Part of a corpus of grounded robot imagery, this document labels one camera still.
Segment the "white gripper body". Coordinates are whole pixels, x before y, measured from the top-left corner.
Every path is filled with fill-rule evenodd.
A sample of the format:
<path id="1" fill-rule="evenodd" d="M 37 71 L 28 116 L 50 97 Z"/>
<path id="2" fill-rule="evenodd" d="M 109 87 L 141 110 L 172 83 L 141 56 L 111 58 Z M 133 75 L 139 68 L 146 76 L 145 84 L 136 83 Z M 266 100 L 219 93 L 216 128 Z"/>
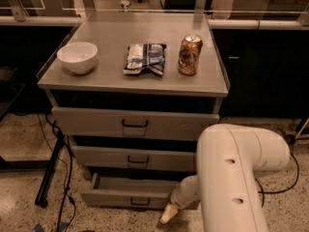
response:
<path id="1" fill-rule="evenodd" d="M 184 209 L 192 203 L 191 177 L 184 178 L 171 193 L 170 201 L 177 209 Z"/>

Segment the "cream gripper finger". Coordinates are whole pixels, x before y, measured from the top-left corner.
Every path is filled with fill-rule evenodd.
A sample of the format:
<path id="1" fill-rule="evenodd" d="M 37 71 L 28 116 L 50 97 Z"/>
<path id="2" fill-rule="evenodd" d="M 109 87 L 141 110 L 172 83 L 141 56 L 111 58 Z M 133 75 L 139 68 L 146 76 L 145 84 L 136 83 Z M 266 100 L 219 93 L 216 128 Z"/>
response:
<path id="1" fill-rule="evenodd" d="M 166 207 L 162 216 L 160 218 L 160 222 L 166 224 L 171 218 L 173 218 L 178 213 L 178 208 L 173 204 L 169 203 Z"/>

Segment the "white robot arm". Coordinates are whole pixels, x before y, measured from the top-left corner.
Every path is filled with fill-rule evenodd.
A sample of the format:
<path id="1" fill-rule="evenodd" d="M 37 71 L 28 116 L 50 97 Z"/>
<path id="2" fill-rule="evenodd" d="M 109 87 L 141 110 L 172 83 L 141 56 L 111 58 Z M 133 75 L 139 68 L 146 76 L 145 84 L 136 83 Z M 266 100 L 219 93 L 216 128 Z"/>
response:
<path id="1" fill-rule="evenodd" d="M 255 176 L 281 171 L 289 160 L 289 146 L 276 132 L 210 126 L 198 140 L 197 173 L 174 188 L 160 221 L 199 200 L 205 232 L 268 232 Z"/>

